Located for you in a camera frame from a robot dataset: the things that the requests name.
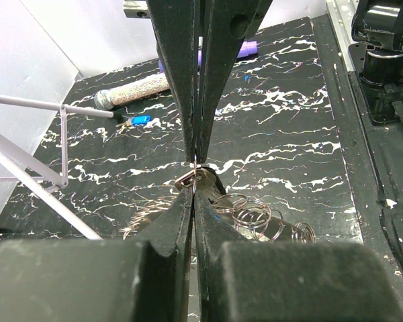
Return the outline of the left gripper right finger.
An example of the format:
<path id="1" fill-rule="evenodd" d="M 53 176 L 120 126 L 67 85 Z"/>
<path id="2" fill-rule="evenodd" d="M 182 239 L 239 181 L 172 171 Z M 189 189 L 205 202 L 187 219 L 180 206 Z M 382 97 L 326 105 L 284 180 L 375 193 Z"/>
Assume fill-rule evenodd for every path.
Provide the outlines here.
<path id="1" fill-rule="evenodd" d="M 353 242 L 248 240 L 193 198 L 202 321 L 403 321 L 376 254 Z"/>

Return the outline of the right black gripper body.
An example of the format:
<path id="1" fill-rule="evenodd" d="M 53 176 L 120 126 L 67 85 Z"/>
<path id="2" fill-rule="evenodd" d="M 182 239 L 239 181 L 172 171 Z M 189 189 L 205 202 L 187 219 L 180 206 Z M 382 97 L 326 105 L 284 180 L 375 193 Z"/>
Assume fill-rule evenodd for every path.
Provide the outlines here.
<path id="1" fill-rule="evenodd" d="M 124 0 L 123 10 L 126 17 L 150 17 L 148 4 L 145 0 Z"/>

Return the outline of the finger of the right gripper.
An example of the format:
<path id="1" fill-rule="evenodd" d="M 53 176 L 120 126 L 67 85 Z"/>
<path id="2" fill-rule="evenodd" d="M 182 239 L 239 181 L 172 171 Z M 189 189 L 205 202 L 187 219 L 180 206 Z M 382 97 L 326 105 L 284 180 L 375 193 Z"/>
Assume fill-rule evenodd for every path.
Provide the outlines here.
<path id="1" fill-rule="evenodd" d="M 205 1 L 198 93 L 198 160 L 206 161 L 214 115 L 246 37 L 254 36 L 270 1 Z"/>
<path id="2" fill-rule="evenodd" d="M 195 105 L 195 2 L 148 1 L 157 52 L 178 107 L 185 159 L 194 160 L 193 108 Z"/>

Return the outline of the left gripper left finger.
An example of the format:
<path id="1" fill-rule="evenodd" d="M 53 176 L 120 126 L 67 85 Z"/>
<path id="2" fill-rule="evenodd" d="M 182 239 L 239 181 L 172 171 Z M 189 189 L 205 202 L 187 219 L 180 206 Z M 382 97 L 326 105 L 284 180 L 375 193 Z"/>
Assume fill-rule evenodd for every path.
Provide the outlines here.
<path id="1" fill-rule="evenodd" d="M 0 243 L 0 321 L 185 321 L 193 195 L 126 240 Z"/>

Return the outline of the large toothed keyring disc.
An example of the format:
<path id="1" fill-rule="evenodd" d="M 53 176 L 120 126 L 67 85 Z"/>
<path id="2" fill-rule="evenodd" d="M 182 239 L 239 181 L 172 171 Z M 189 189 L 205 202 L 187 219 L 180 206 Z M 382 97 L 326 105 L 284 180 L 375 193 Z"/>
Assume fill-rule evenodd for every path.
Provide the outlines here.
<path id="1" fill-rule="evenodd" d="M 135 235 L 168 210 L 177 197 L 170 195 L 149 200 L 135 212 L 123 237 Z M 316 241 L 316 234 L 306 222 L 288 223 L 280 210 L 269 207 L 261 200 L 241 193 L 225 194 L 211 201 L 215 212 L 237 232 L 256 242 L 291 241 L 308 244 Z"/>

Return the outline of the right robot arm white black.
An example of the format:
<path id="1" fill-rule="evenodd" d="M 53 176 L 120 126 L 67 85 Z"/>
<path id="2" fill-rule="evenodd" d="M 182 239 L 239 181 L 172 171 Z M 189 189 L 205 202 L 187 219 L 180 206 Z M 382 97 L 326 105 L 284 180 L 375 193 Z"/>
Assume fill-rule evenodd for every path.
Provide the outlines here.
<path id="1" fill-rule="evenodd" d="M 269 1 L 125 1 L 129 18 L 149 19 L 180 112 L 186 158 L 205 162 L 214 115 L 245 39 Z M 403 1 L 360 1 L 351 36 L 365 44 L 365 81 L 403 82 Z"/>

